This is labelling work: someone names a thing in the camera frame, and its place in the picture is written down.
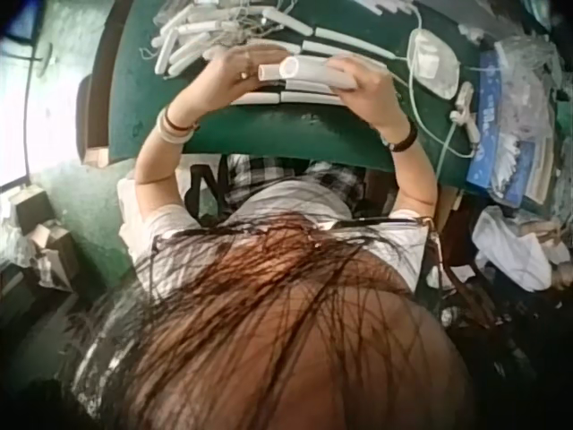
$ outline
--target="person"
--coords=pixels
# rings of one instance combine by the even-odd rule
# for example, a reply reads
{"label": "person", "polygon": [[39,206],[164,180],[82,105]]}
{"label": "person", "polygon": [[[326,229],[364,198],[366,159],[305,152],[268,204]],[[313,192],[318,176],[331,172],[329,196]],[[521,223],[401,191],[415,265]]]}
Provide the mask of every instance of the person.
{"label": "person", "polygon": [[[258,89],[259,65],[286,56],[231,48],[159,114],[135,167],[150,250],[129,305],[98,336],[114,352],[94,358],[92,344],[73,388],[106,428],[467,428],[464,364],[413,294],[436,177],[387,73],[353,57],[328,61],[357,82],[333,90],[392,149],[399,191],[389,218],[352,221],[360,169],[312,162],[295,172],[241,155],[229,158],[236,211],[226,222],[201,228],[182,203],[181,143]],[[98,379],[80,383],[89,359],[100,361]]]}

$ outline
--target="black watch strap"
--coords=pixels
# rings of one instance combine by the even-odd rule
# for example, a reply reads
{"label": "black watch strap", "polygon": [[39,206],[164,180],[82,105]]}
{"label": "black watch strap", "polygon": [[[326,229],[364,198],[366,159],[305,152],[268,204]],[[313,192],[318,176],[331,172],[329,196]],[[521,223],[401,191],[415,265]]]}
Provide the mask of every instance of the black watch strap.
{"label": "black watch strap", "polygon": [[404,152],[408,148],[410,148],[415,140],[418,138],[418,127],[416,126],[415,122],[408,118],[408,122],[410,123],[410,134],[408,137],[405,138],[402,142],[398,143],[388,143],[388,149],[392,152]]}

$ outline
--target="green work table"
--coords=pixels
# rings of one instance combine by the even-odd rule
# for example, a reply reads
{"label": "green work table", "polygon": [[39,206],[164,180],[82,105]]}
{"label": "green work table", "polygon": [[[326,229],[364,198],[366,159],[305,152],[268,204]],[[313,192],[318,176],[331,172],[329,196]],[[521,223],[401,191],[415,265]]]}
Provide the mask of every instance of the green work table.
{"label": "green work table", "polygon": [[[185,76],[164,80],[153,72],[155,60],[141,57],[140,47],[149,47],[150,40],[158,34],[152,20],[163,3],[164,0],[133,0],[124,25],[115,61],[109,111],[109,156],[112,160],[138,154],[159,110],[204,66],[200,60]],[[479,50],[459,34],[456,23],[420,7],[424,28],[450,45],[462,65],[479,65]],[[399,56],[406,54],[410,32],[417,25],[413,15],[385,12],[377,16],[351,0],[299,0],[291,14],[313,27],[345,32]],[[288,29],[273,33],[269,38],[298,44],[304,40],[303,36]],[[324,39],[308,39],[337,45]],[[363,54],[384,60],[374,54]],[[392,72],[407,81],[404,61],[384,61]],[[464,81],[470,81],[478,88],[479,73],[462,67],[460,82]],[[407,89],[399,83],[396,87],[402,106],[411,115]],[[415,99],[428,128],[445,140],[454,100],[439,99],[418,84],[415,85]],[[436,166],[442,146],[422,132],[421,142]],[[451,147],[461,153],[470,151],[465,129],[456,130]],[[185,145],[184,152],[323,159],[393,170],[389,152],[377,134],[344,107],[288,104],[228,107],[201,122],[200,131]],[[448,151],[440,182],[467,189],[468,165],[469,159],[461,159]]]}

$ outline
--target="white cloth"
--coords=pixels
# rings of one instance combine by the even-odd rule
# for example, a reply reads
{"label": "white cloth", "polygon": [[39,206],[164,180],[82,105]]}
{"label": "white cloth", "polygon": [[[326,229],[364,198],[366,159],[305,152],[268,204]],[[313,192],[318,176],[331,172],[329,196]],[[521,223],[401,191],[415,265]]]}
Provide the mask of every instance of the white cloth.
{"label": "white cloth", "polygon": [[[231,223],[240,219],[261,218],[284,212],[298,212],[312,222],[350,219],[351,213],[346,205],[327,188],[302,181],[285,181],[272,185],[251,197],[227,221]],[[396,211],[390,217],[397,219],[414,219],[419,215],[413,211]],[[198,228],[199,223],[187,210],[178,205],[164,206],[152,213],[145,222],[145,238],[148,247],[153,237],[169,231],[186,228]],[[380,233],[394,246],[374,242],[365,249],[393,266],[404,278],[406,284],[415,291],[423,259],[423,251],[428,228],[418,226],[396,226],[388,223],[369,226],[370,231]],[[362,235],[366,229],[355,232],[337,232],[337,237],[350,238]],[[200,243],[185,244],[185,247],[174,245],[164,253],[160,262],[154,263],[154,287],[160,294],[177,288],[184,280],[193,276],[199,268],[205,267],[215,258],[214,246]],[[143,283],[148,282],[142,274]]]}
{"label": "white cloth", "polygon": [[525,291],[543,291],[552,284],[552,267],[534,233],[519,237],[516,226],[505,219],[501,209],[483,210],[472,240],[490,262]]}

